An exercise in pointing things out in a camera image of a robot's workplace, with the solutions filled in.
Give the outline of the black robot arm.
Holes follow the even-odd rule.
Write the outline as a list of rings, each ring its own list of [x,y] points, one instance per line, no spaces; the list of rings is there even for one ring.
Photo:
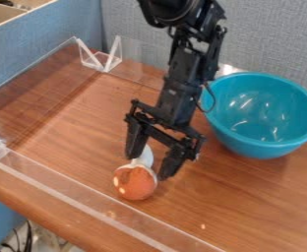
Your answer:
[[[216,0],[137,0],[147,23],[168,30],[173,39],[169,69],[153,106],[133,100],[125,114],[125,156],[139,158],[149,139],[164,144],[165,153],[157,178],[172,177],[184,162],[197,158],[204,137],[191,126],[200,109],[200,93],[208,90],[219,70],[219,52],[227,29]]]

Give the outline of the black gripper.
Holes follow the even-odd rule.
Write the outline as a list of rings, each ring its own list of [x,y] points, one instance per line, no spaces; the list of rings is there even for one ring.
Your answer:
[[[163,158],[159,180],[172,177],[187,159],[195,159],[204,142],[203,136],[191,126],[192,115],[197,107],[204,78],[200,73],[200,56],[176,53],[164,85],[153,106],[139,99],[131,101],[125,114],[127,122],[125,156],[137,158],[144,150],[148,138],[153,138],[169,150]]]

